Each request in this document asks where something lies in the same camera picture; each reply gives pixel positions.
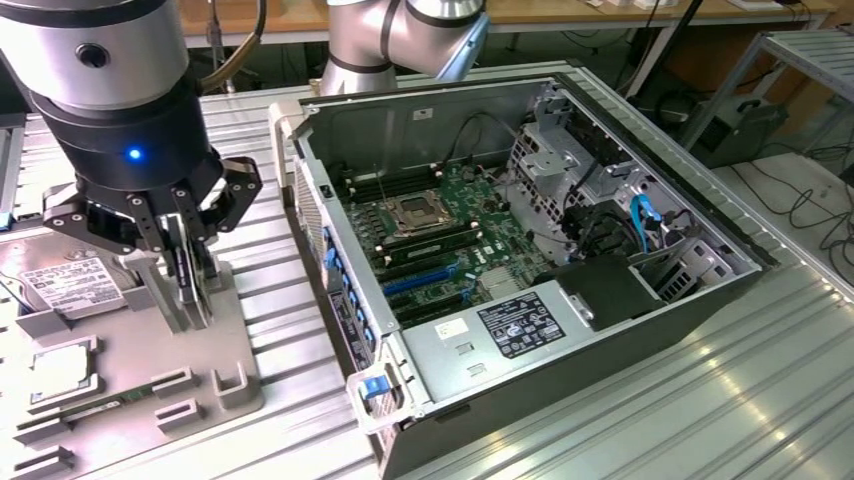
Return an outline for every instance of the black cable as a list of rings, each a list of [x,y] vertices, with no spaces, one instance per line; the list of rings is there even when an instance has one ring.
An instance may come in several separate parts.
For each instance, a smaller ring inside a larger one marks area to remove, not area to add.
[[[264,27],[267,26],[267,0],[257,0],[257,16],[255,18],[255,29],[252,32],[257,38],[264,35]]]
[[[571,34],[572,34],[572,35],[575,35],[576,37],[582,37],[582,38],[592,38],[592,37],[595,37],[595,36],[596,36],[596,33],[599,33],[599,32],[600,32],[600,30],[594,30],[594,31],[591,32],[591,34],[590,34],[590,35],[582,35],[582,34],[580,34],[580,33],[578,33],[578,32],[566,32],[566,33],[571,33]]]
[[[566,204],[570,201],[570,197],[578,192],[578,190],[582,188],[584,183],[587,183],[587,180],[590,180],[590,177],[592,176],[592,172],[596,170],[598,166],[599,166],[598,162],[595,161],[590,162],[590,166],[587,167],[587,170],[584,170],[584,173],[582,174],[582,178],[578,179],[578,182],[575,182],[575,185],[572,185],[567,190],[566,196],[563,197],[563,210],[566,210],[567,208]]]
[[[453,158],[453,152],[456,152],[456,146],[459,144],[459,140],[460,140],[460,137],[463,135],[463,131],[465,130],[465,127],[468,126],[471,121],[477,117],[489,118],[495,123],[497,123],[504,128],[504,130],[509,133],[509,135],[512,135],[512,137],[516,138],[515,130],[512,129],[512,127],[509,125],[507,125],[507,122],[504,122],[500,118],[497,118],[495,115],[492,115],[488,112],[475,112],[475,113],[472,113],[471,115],[468,115],[468,117],[463,121],[463,124],[459,127],[459,130],[456,131],[456,136],[453,137],[453,142],[451,143],[451,149],[448,150],[448,153],[444,155],[443,159],[439,161],[439,163],[443,166],[447,165],[448,161]],[[480,137],[477,136],[476,143],[471,147],[472,150],[477,147],[479,144],[480,144]]]
[[[563,35],[563,38],[566,38],[572,44],[578,45],[579,47],[586,48],[588,50],[592,50],[592,54],[594,55],[599,52],[600,48],[610,47],[616,42],[619,42],[623,39],[623,37],[626,36],[626,34],[627,34],[627,31],[620,33],[616,38],[614,38],[610,41],[604,42],[602,45],[584,45],[583,43],[575,41],[575,39],[567,35],[567,32],[560,32],[560,35]]]
[[[655,17],[655,12],[658,11],[658,4],[660,3],[660,0],[655,0],[655,5],[652,6],[652,11],[650,12],[650,16],[646,18],[646,24],[643,25],[643,29],[642,30],[648,30],[650,25],[652,23],[652,18]],[[650,52],[650,49],[652,48],[652,34],[650,33],[650,38],[647,40],[647,45],[646,45],[646,49],[643,52],[643,56],[640,57],[640,64],[643,64],[643,60],[646,59],[646,56]],[[619,90],[620,84],[619,81],[623,79],[623,72],[626,71],[626,68],[628,68],[628,57],[631,56],[631,50],[628,51],[628,53],[626,53],[626,58],[623,59],[623,66],[619,68],[619,73],[616,74],[616,81],[614,82],[614,88],[616,90]]]
[[[812,228],[812,227],[815,227],[818,225],[826,224],[826,223],[828,223],[828,222],[831,222],[834,220],[836,221],[836,223],[832,225],[832,227],[830,228],[830,230],[824,234],[824,237],[822,238],[822,241],[819,242],[818,248],[819,248],[820,251],[827,252],[827,260],[830,262],[830,267],[831,267],[832,271],[836,273],[839,278],[842,278],[848,284],[851,284],[850,279],[840,272],[839,267],[838,267],[836,262],[835,262],[835,259],[834,259],[834,250],[840,250],[842,259],[844,260],[844,262],[850,266],[854,267],[854,260],[848,257],[848,253],[847,253],[847,246],[854,243],[854,224],[851,223],[851,219],[854,217],[854,197],[851,196],[851,191],[848,190],[848,186],[844,185],[844,192],[846,192],[846,195],[847,195],[847,198],[848,198],[850,209],[848,209],[847,212],[834,213],[823,205],[820,205],[819,203],[816,203],[811,199],[811,197],[812,197],[812,195],[815,193],[812,189],[807,189],[807,190],[802,191],[790,182],[784,181],[783,179],[775,177],[768,172],[766,172],[752,162],[747,162],[747,165],[752,166],[762,175],[764,175],[766,177],[768,177],[774,181],[779,182],[780,184],[786,185],[792,191],[795,191],[798,193],[798,197],[795,198],[795,201],[794,201],[791,207],[787,210],[778,210],[778,209],[772,208],[768,205],[767,201],[762,198],[762,196],[759,195],[756,190],[752,188],[752,185],[750,185],[750,183],[747,182],[747,180],[742,176],[742,174],[738,171],[738,169],[735,169],[734,166],[730,166],[730,169],[732,170],[732,172],[735,173],[735,175],[738,176],[738,178],[743,182],[744,186],[747,187],[747,189],[750,190],[752,195],[759,200],[759,203],[762,203],[764,208],[767,208],[771,213],[774,213],[776,215],[786,215],[787,220],[788,220],[788,224],[791,225],[792,228],[795,228],[798,230],[802,230],[802,229]],[[810,223],[810,224],[798,225],[794,222],[794,213],[807,203],[811,203],[812,205],[815,205],[830,216],[827,218],[822,219],[822,220],[818,220],[818,221]],[[839,229],[839,227],[842,225],[844,225],[846,228],[847,228],[847,237],[844,239],[840,239],[840,240],[834,240],[832,242],[828,243],[830,236],[834,234],[834,232]]]
[[[299,78],[299,70],[296,69],[296,64],[293,64],[293,60],[291,59],[291,55],[288,54],[287,51],[287,45],[279,45],[279,48],[281,49],[279,51],[280,54],[280,61],[281,61],[281,81],[284,82],[284,84],[287,85],[287,78],[285,78],[285,74],[284,74],[284,62],[287,60],[288,63],[288,67],[291,67],[291,71],[293,72],[293,78],[297,79]]]
[[[800,4],[800,6],[803,7],[803,9],[806,10],[806,22],[810,23],[812,21],[812,10],[810,10],[810,7],[807,6],[806,3],[803,3],[803,0],[799,0],[798,3]]]

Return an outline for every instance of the metal work surface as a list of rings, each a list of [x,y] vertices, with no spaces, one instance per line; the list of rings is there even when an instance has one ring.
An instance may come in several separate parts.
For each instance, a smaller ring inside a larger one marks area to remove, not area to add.
[[[842,30],[774,32],[762,48],[854,101],[854,35]]]
[[[591,74],[560,63],[525,66],[516,73],[556,70],[572,72],[784,266],[679,345],[408,478],[850,475],[854,315],[843,299],[850,293],[834,292],[822,281],[836,283],[831,273],[818,273],[792,248],[780,247],[763,231],[772,232],[771,225],[743,214],[746,205],[727,200],[735,197],[722,193],[722,184],[695,160],[676,153],[675,143],[606,93]],[[487,69],[471,77],[509,73],[509,68]],[[173,478],[176,471],[191,478],[376,476],[277,201],[269,159],[267,105],[307,93],[297,88],[203,102],[215,146],[228,154],[251,155],[265,180],[240,228],[213,247],[235,271],[264,407],[105,469],[104,477]],[[45,168],[64,164],[44,124],[30,118],[24,162],[32,165],[36,159]]]

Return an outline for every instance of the table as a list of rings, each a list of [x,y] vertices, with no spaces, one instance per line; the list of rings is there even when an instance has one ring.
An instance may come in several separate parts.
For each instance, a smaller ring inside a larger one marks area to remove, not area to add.
[[[324,0],[280,0],[280,16],[267,19],[267,30],[263,43],[284,44],[301,42],[323,42],[328,36],[328,10]],[[803,16],[806,29],[815,29],[836,7],[826,0],[803,0],[811,16]],[[663,30],[658,35],[646,61],[639,67],[638,75],[628,88],[628,96],[634,95],[643,84],[655,60],[667,40],[672,36],[676,23],[684,14],[690,1],[682,0],[675,7],[659,8],[650,26]],[[223,29],[223,45],[237,45],[245,32],[255,24],[255,5],[247,2],[241,8],[232,7],[231,17],[220,16]],[[580,0],[489,0],[487,2],[491,33],[524,33],[566,30],[607,30],[642,28],[650,18],[650,11],[638,7],[616,7],[604,3],[594,8]],[[727,0],[706,0],[690,25],[755,24],[786,22],[791,18],[788,9],[775,11],[746,11],[730,4]],[[204,21],[183,21],[187,45],[191,48],[208,46],[204,36]],[[767,85],[772,84],[776,75],[768,75]]]

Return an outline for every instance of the ram slot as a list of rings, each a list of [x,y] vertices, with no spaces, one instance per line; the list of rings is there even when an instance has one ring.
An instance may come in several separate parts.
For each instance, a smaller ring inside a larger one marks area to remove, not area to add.
[[[385,175],[381,177],[381,185],[376,178],[361,180],[349,185],[352,193],[349,199],[355,203],[375,202],[385,198],[421,192],[439,186],[436,173],[428,167],[416,172]]]
[[[419,262],[411,263],[397,268],[389,268],[383,273],[376,274],[376,281],[379,283],[391,282],[399,278],[408,277],[409,275],[417,275],[419,273],[433,270],[445,264],[439,258],[428,258]]]
[[[439,257],[447,253],[464,248],[473,247],[480,243],[479,231],[469,230],[447,237],[417,243],[400,249],[389,250],[384,253],[383,261],[387,267],[396,267],[407,263],[416,262],[428,257]]]
[[[441,238],[445,235],[451,235],[457,232],[464,232],[467,230],[472,230],[477,228],[476,223],[471,223],[465,220],[459,225],[451,225],[449,227],[441,227],[435,230],[429,230],[428,232],[419,233],[407,238],[391,238],[385,240],[381,244],[383,248],[399,248],[405,247],[407,245],[412,245],[415,243],[424,242],[427,240],[432,240],[433,238]]]

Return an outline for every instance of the sticker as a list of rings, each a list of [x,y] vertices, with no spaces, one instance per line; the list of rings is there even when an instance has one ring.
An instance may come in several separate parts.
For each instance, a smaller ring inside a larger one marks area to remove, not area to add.
[[[461,318],[455,318],[449,322],[436,325],[436,334],[439,335],[440,340],[447,340],[467,331],[468,325],[465,325],[465,320]]]
[[[24,272],[21,278],[48,306],[60,313],[69,313],[121,298],[121,291],[100,258]]]
[[[477,315],[507,358],[515,358],[566,337],[536,292],[479,310]]]
[[[363,370],[372,363],[372,354],[367,350],[361,337],[359,336],[359,319],[351,313],[351,307],[347,304],[344,292],[332,292],[329,294],[329,302],[332,304],[332,310],[335,311],[335,317],[337,318],[341,333],[344,334],[344,341],[349,347],[349,357],[352,358],[357,369]]]
[[[429,120],[432,118],[432,108],[421,108],[412,112],[412,120]]]

